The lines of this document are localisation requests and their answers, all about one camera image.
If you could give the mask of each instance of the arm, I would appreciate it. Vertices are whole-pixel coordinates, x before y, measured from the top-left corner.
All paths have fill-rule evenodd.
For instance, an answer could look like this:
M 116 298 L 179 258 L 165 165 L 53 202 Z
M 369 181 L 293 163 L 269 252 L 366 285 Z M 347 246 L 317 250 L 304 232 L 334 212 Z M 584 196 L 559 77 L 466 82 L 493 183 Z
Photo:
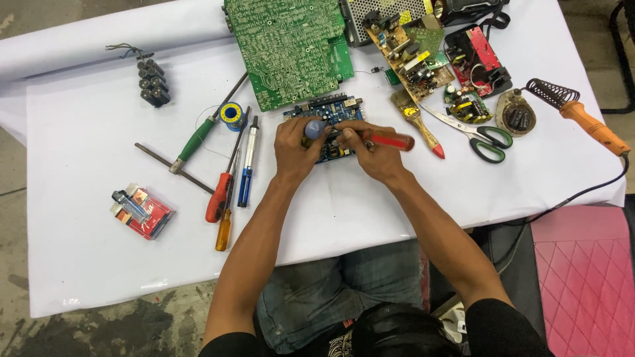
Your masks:
M 300 143 L 306 124 L 297 118 L 278 126 L 277 173 L 218 277 L 205 326 L 203 346 L 231 332 L 254 333 L 253 312 L 276 265 L 280 232 L 291 199 L 318 160 L 330 128 L 309 149 Z
M 415 229 L 419 245 L 428 259 L 454 286 L 467 309 L 481 299 L 509 300 L 496 269 L 467 233 L 421 188 L 415 176 L 403 167 L 400 152 L 392 147 L 366 148 L 356 131 L 379 128 L 364 121 L 335 126 L 344 135 L 338 141 L 352 147 L 359 164 L 372 178 L 384 183 L 395 195 Z

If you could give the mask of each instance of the scissor blade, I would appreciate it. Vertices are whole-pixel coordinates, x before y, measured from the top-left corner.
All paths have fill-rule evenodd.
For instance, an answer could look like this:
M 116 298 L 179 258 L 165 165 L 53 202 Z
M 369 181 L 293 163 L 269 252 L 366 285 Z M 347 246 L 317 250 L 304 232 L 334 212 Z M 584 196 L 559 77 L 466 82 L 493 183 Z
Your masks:
M 439 113 L 438 111 L 435 111 L 434 109 L 430 108 L 430 107 L 424 107 L 424 109 L 432 114 L 433 116 L 435 116 L 437 119 L 439 119 L 440 121 L 446 123 L 447 125 L 450 125 L 452 127 L 454 127 L 454 129 L 459 129 L 460 131 L 465 131 L 465 129 L 467 128 L 465 125 L 459 123 L 458 121 L 454 120 L 454 119 L 450 119 L 448 116 L 445 116 L 441 113 Z

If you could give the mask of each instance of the green screwdriver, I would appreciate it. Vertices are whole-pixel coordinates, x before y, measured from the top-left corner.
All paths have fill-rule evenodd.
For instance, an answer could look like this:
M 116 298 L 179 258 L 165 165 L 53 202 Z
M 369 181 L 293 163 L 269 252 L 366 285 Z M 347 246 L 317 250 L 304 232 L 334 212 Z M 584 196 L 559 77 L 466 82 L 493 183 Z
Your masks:
M 223 100 L 222 104 L 227 103 L 232 98 L 234 93 L 238 90 L 238 88 L 247 78 L 247 75 L 248 75 L 247 72 L 243 74 L 243 77 L 238 81 L 238 83 L 236 83 L 236 85 L 234 86 L 234 89 L 232 89 L 232 91 L 229 92 L 229 95 L 227 96 L 227 98 L 225 98 L 225 100 Z M 210 133 L 211 129 L 214 127 L 214 125 L 216 125 L 216 122 L 217 122 L 216 117 L 218 116 L 218 111 L 221 106 L 219 106 L 218 109 L 216 109 L 216 112 L 214 113 L 214 115 L 205 119 L 205 122 L 203 122 L 203 124 L 199 126 L 196 132 L 192 135 L 190 140 L 187 142 L 187 144 L 183 148 L 183 151 L 181 151 L 181 155 L 178 156 L 178 159 L 174 161 L 174 163 L 170 167 L 170 172 L 172 172 L 175 175 L 178 175 L 183 165 L 185 165 L 187 160 L 189 160 L 192 157 L 192 155 L 194 155 L 194 153 L 198 150 L 198 148 L 203 143 L 203 140 L 205 140 L 207 135 Z

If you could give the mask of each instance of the metal power supply unit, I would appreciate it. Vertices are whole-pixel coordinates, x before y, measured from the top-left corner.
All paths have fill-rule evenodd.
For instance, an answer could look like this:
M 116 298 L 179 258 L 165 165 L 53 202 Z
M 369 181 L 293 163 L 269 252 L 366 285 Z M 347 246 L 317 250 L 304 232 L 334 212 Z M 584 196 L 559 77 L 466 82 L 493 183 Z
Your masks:
M 431 0 L 340 0 L 346 22 L 346 40 L 353 47 L 371 43 L 362 21 L 367 13 L 379 10 L 383 14 L 401 14 L 401 24 L 433 12 Z

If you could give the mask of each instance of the scissors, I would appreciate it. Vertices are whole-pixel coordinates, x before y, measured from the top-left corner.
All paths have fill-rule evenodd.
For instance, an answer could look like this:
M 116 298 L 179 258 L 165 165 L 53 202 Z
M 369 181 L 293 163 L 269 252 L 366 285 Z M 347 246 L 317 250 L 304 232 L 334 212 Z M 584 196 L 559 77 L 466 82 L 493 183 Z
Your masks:
M 437 119 L 450 125 L 454 129 L 462 131 L 470 138 L 470 146 L 472 150 L 479 156 L 479 158 L 491 164 L 500 164 L 505 160 L 505 153 L 503 150 L 509 149 L 514 143 L 514 139 L 503 130 L 496 128 L 495 126 L 479 126 L 478 128 L 469 128 L 463 123 L 460 123 L 454 119 L 435 111 L 430 107 L 424 107 L 428 113 L 436 116 Z M 505 139 L 505 142 L 490 135 L 490 133 L 496 133 Z M 489 158 L 483 153 L 484 150 L 490 151 L 498 156 L 498 159 Z

